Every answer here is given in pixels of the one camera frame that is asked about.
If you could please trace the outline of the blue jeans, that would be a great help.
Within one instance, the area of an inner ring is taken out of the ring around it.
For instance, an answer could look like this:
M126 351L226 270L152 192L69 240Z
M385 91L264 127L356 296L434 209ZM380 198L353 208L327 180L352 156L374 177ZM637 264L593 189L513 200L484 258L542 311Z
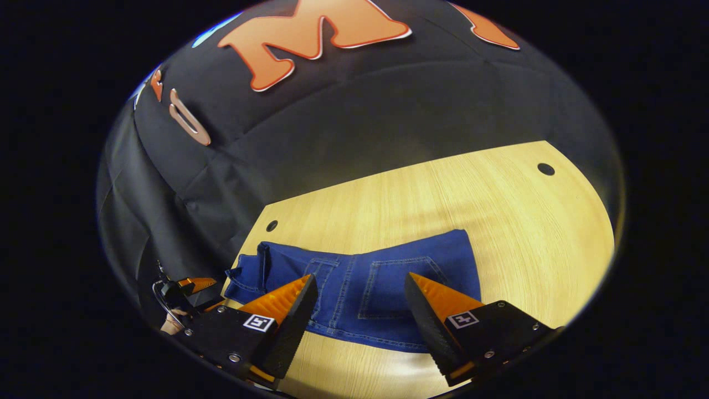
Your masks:
M305 275L316 277L317 300L306 330L385 350L426 353L404 295L410 273L476 300L481 288L468 233L455 229L369 253L313 252L261 242L227 271L229 300L246 304Z

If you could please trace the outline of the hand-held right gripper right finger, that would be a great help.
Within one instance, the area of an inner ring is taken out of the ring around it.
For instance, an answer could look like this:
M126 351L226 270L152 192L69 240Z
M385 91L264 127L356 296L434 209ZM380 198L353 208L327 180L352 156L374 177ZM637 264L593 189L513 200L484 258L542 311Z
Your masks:
M558 336L556 328L509 303L488 305L415 273L404 293L418 331L448 386L479 386Z

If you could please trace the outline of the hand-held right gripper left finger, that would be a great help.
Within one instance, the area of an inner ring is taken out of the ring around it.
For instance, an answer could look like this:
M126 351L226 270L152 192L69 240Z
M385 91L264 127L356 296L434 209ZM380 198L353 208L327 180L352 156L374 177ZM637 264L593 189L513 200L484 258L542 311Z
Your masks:
M286 376L318 297L307 274L240 308L222 305L184 328L184 345L198 358L241 381L279 384Z

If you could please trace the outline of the black backdrop cloth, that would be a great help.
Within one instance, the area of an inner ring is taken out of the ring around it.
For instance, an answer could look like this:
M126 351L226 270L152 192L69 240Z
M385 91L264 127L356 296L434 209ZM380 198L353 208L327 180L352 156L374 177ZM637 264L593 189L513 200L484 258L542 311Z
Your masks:
M625 187L613 129L520 30L477 33L463 0L264 0L154 68L117 112L96 183L99 237L151 318L160 261L222 278L267 204L419 162L547 141L599 195Z

